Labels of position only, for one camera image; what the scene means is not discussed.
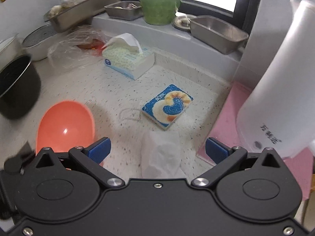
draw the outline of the metal tray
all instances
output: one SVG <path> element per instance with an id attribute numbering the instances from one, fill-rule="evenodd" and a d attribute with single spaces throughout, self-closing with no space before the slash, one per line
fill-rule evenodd
<path id="1" fill-rule="evenodd" d="M 248 39 L 246 32 L 212 16 L 190 19 L 190 31 L 194 37 L 223 54 L 237 50 Z"/>
<path id="2" fill-rule="evenodd" d="M 190 32 L 190 19 L 195 18 L 196 16 L 186 14 L 183 16 L 177 16 L 173 19 L 172 24 L 174 28 Z"/>
<path id="3" fill-rule="evenodd" d="M 133 3 L 134 5 L 138 6 L 134 9 L 126 9 L 128 4 Z M 136 18 L 142 17 L 142 6 L 140 2 L 136 1 L 122 1 L 122 2 L 116 2 L 110 5 L 105 6 L 106 12 L 109 17 L 111 18 L 117 18 L 117 19 L 123 19 L 123 20 L 135 20 Z"/>
<path id="4" fill-rule="evenodd" d="M 62 33 L 80 22 L 105 11 L 105 7 L 120 0 L 85 0 L 73 7 L 70 7 L 55 17 L 49 19 L 54 29 Z"/>

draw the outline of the metal plate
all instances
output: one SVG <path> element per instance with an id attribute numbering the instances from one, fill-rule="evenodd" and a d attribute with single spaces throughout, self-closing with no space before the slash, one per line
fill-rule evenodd
<path id="1" fill-rule="evenodd" d="M 172 25 L 173 25 L 174 28 L 177 28 L 179 30 L 190 32 L 190 19 L 195 18 L 195 17 L 196 16 L 190 15 L 190 14 L 175 17 L 173 19 Z M 185 24 L 183 22 L 183 20 L 185 20 L 185 19 L 189 20 L 188 24 Z"/>

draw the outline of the windowsill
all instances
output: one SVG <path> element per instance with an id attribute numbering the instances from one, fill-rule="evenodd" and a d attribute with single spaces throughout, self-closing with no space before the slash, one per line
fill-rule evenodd
<path id="1" fill-rule="evenodd" d="M 242 57 L 241 51 L 223 55 L 194 38 L 190 33 L 175 29 L 171 24 L 165 26 L 149 25 L 144 21 L 144 18 L 125 21 L 109 18 L 104 13 L 95 16 L 92 24 L 110 36 L 128 32 L 143 45 L 173 53 L 204 67 L 227 81 L 232 81 Z"/>

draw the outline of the orange bowl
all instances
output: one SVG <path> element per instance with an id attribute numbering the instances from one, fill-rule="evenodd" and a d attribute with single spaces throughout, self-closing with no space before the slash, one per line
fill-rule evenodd
<path id="1" fill-rule="evenodd" d="M 74 146 L 94 143 L 95 122 L 91 111 L 83 104 L 64 100 L 47 110 L 37 132 L 36 154 L 43 147 L 54 152 L 68 152 Z"/>

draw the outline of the white wall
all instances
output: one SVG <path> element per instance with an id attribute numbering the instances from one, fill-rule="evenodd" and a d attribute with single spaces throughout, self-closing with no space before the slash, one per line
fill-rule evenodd
<path id="1" fill-rule="evenodd" d="M 0 40 L 25 35 L 44 24 L 43 15 L 59 0 L 6 0 L 0 3 Z"/>
<path id="2" fill-rule="evenodd" d="M 267 70 L 292 22 L 290 0 L 261 0 L 235 80 L 254 87 Z"/>

